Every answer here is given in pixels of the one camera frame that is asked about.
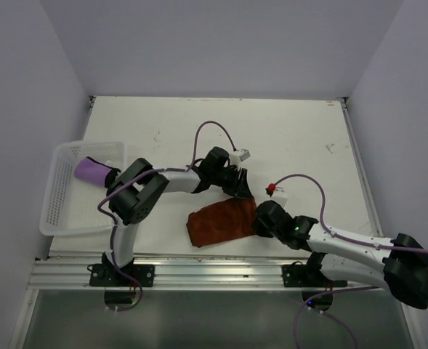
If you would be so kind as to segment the rust orange towel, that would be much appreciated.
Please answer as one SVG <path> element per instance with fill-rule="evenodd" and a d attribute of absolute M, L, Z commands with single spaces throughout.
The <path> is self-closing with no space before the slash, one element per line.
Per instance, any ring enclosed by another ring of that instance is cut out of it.
<path fill-rule="evenodd" d="M 211 246 L 254 235 L 254 199 L 229 198 L 210 204 L 187 217 L 187 232 L 194 247 Z"/>

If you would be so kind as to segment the purple grey microfiber towel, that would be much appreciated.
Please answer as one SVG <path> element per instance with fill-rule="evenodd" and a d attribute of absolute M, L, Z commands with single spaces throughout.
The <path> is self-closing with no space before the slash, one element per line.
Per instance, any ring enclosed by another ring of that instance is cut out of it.
<path fill-rule="evenodd" d="M 100 188 L 109 188 L 120 175 L 121 170 L 86 157 L 77 164 L 74 177 Z"/>

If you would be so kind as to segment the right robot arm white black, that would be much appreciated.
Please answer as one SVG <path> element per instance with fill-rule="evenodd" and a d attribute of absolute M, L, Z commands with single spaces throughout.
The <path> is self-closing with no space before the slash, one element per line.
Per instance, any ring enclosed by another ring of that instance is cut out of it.
<path fill-rule="evenodd" d="M 256 208 L 252 228 L 258 236 L 310 252 L 304 275 L 313 285 L 354 281 L 386 289 L 413 308 L 428 308 L 428 250 L 409 235 L 380 238 L 330 229 L 312 217 L 292 217 L 272 200 Z"/>

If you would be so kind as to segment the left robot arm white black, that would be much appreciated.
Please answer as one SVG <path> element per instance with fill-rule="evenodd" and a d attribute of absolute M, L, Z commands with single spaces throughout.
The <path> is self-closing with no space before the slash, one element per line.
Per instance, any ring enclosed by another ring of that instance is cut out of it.
<path fill-rule="evenodd" d="M 104 253 L 104 260 L 110 263 L 106 270 L 108 279 L 119 286 L 130 281 L 138 225 L 152 212 L 162 194 L 197 194 L 216 186 L 241 203 L 254 204 L 248 171 L 242 166 L 249 157 L 246 149 L 229 153 L 214 147 L 198 164 L 181 169 L 156 169 L 146 159 L 137 159 L 110 184 L 107 196 L 98 204 L 98 210 L 114 221 L 110 249 Z"/>

